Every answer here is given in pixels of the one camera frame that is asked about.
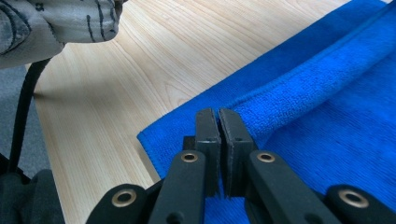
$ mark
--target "gray floor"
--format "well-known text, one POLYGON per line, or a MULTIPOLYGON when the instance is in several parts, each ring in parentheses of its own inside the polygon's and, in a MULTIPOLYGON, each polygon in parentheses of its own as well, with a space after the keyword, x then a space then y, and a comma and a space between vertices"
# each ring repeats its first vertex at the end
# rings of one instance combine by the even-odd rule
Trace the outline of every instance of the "gray floor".
MULTIPOLYGON (((0 153, 7 158, 11 148, 15 112, 25 73, 24 66, 0 70, 0 153)), ((33 177, 42 169, 50 168, 34 102, 29 111, 19 167, 29 177, 33 177)))

